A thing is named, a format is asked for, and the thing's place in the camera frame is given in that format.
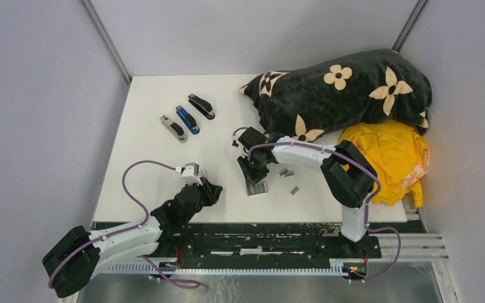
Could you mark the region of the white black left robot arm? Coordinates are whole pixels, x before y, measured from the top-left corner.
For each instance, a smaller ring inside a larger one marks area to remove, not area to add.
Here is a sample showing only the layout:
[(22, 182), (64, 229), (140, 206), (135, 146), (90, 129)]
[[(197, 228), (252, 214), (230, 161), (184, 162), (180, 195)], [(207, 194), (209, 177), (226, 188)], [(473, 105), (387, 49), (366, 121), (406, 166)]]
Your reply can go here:
[(222, 186), (203, 177), (201, 184), (185, 185), (144, 219), (104, 230), (72, 228), (42, 259), (49, 288), (58, 298), (66, 298), (112, 266), (152, 253), (169, 255), (176, 230), (204, 207), (216, 204), (222, 191)]

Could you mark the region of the black stapler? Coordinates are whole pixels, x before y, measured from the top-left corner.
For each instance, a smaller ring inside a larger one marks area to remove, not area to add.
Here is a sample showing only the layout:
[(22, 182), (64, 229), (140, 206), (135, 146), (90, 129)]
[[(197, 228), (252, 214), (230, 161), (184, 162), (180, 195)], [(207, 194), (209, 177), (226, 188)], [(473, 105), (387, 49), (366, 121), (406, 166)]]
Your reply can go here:
[(215, 113), (213, 111), (211, 103), (207, 102), (205, 99), (198, 97), (195, 94), (188, 95), (188, 101), (208, 120), (215, 119)]

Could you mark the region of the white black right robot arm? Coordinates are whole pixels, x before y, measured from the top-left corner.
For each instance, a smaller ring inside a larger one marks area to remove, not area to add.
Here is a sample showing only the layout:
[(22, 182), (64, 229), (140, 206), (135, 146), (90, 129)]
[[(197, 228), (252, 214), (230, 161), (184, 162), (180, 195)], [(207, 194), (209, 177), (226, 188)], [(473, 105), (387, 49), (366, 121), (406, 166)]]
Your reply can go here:
[(364, 251), (368, 233), (368, 202), (381, 189), (377, 173), (350, 141), (318, 145), (252, 127), (236, 129), (232, 144), (242, 153), (237, 162), (250, 189), (269, 173), (268, 165), (298, 165), (322, 173), (333, 197), (342, 205), (341, 253), (354, 258)]

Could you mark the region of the staple box with staples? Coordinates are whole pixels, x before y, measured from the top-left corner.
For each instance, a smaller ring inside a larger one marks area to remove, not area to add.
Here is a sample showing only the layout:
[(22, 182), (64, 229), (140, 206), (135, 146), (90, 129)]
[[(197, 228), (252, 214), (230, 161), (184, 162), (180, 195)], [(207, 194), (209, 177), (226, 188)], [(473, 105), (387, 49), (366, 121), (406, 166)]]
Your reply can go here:
[(260, 182), (247, 188), (248, 196), (256, 196), (268, 192), (268, 185), (266, 182)]

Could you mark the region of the beige stapler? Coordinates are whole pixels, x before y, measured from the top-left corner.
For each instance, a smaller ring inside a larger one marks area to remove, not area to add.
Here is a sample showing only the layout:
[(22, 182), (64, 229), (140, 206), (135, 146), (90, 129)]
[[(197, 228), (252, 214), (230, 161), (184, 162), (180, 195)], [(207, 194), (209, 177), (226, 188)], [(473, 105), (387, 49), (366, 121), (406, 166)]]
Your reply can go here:
[(160, 121), (162, 125), (170, 132), (170, 134), (173, 135), (173, 137), (175, 137), (175, 139), (178, 140), (178, 142), (180, 143), (187, 142), (188, 137), (186, 136), (184, 129), (178, 123), (176, 123), (166, 115), (162, 115), (160, 117)]

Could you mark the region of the blue stapler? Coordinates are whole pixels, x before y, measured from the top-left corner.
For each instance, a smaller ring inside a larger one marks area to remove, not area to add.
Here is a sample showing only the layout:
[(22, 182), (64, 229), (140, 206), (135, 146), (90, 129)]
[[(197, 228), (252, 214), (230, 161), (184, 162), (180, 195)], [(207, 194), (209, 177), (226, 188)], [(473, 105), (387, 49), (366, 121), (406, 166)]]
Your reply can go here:
[(191, 134), (198, 134), (200, 132), (200, 127), (198, 126), (195, 118), (184, 107), (178, 105), (176, 107), (176, 114), (186, 125)]

